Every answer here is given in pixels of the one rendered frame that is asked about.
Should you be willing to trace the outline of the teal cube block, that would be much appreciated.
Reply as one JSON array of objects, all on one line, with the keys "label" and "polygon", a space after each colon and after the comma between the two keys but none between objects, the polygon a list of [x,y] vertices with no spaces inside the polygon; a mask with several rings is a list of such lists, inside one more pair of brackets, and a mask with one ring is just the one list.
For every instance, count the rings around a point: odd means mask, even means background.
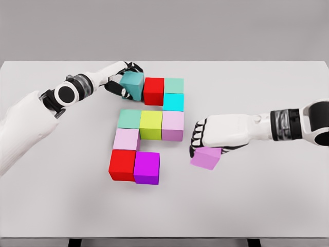
[{"label": "teal cube block", "polygon": [[125,72],[119,83],[132,96],[134,101],[141,100],[144,86],[144,73]]}]

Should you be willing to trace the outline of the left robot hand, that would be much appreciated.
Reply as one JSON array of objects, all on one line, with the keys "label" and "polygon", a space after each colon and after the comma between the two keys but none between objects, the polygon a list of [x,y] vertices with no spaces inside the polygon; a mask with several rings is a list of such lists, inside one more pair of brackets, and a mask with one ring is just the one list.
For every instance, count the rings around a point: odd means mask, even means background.
[{"label": "left robot hand", "polygon": [[[143,69],[134,62],[119,61],[99,71],[101,80],[99,85],[103,85],[104,88],[124,99],[140,101],[143,87]],[[128,89],[128,82],[121,83],[124,76],[129,74],[138,76],[138,93],[133,92],[132,89]]]}]

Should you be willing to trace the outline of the orchid pink cube block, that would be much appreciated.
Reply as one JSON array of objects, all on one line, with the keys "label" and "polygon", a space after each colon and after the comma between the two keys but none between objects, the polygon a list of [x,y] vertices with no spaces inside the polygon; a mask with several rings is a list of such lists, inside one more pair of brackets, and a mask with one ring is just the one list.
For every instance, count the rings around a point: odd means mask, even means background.
[{"label": "orchid pink cube block", "polygon": [[213,170],[222,155],[222,148],[200,147],[196,148],[191,158],[191,165]]}]

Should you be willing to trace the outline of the cyan cube block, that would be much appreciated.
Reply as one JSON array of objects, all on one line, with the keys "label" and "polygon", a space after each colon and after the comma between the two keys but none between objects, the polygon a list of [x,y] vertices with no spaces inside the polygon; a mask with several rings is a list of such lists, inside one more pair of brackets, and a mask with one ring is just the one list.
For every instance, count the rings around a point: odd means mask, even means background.
[{"label": "cyan cube block", "polygon": [[163,111],[184,111],[184,94],[164,93]]}]

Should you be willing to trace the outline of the yellow-green cube block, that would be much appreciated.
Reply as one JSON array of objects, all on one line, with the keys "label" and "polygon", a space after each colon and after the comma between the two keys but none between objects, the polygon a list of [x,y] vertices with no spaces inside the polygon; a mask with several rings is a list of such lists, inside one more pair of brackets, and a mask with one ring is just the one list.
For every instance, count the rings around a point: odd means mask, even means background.
[{"label": "yellow-green cube block", "polygon": [[141,139],[162,140],[162,111],[141,111]]}]

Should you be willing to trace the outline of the seafoam green cube block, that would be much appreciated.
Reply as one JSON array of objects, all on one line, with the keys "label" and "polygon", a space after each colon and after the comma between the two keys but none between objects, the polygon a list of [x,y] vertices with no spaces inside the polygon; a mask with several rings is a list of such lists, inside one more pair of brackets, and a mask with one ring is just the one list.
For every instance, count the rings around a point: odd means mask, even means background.
[{"label": "seafoam green cube block", "polygon": [[123,129],[139,129],[141,110],[122,109],[120,110],[117,127]]},{"label": "seafoam green cube block", "polygon": [[164,93],[168,94],[183,94],[184,79],[183,78],[165,78]]}]

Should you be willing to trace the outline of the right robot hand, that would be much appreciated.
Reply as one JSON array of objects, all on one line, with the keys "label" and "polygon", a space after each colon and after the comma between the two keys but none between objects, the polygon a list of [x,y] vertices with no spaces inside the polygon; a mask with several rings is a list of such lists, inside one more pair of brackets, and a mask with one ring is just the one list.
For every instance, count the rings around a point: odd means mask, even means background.
[{"label": "right robot hand", "polygon": [[190,157],[193,158],[196,149],[201,147],[221,148],[225,154],[249,144],[249,120],[245,114],[224,114],[197,121],[190,141]]}]

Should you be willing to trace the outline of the red cube block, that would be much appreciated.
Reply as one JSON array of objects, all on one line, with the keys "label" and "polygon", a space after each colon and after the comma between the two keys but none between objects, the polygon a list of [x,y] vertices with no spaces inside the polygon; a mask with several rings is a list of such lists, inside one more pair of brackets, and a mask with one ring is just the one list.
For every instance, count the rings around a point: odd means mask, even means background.
[{"label": "red cube block", "polygon": [[135,150],[113,149],[108,172],[114,181],[134,182]]},{"label": "red cube block", "polygon": [[146,77],[143,97],[145,105],[163,106],[164,78]]}]

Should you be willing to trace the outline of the pale pink cube block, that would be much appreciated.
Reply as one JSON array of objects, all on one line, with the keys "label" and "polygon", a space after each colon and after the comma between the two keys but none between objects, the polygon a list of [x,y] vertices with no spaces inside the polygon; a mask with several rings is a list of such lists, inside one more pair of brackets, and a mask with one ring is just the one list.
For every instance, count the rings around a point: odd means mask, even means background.
[{"label": "pale pink cube block", "polygon": [[162,140],[181,142],[184,135],[184,112],[162,112]]},{"label": "pale pink cube block", "polygon": [[113,149],[139,151],[140,149],[139,129],[117,128]]}]

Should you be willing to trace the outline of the magenta purple cube block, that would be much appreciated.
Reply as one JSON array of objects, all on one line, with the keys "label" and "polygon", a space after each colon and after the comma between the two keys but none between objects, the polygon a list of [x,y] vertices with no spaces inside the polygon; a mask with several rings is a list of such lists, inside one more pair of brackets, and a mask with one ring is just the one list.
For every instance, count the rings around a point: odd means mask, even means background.
[{"label": "magenta purple cube block", "polygon": [[160,153],[136,152],[134,179],[137,184],[159,184]]}]

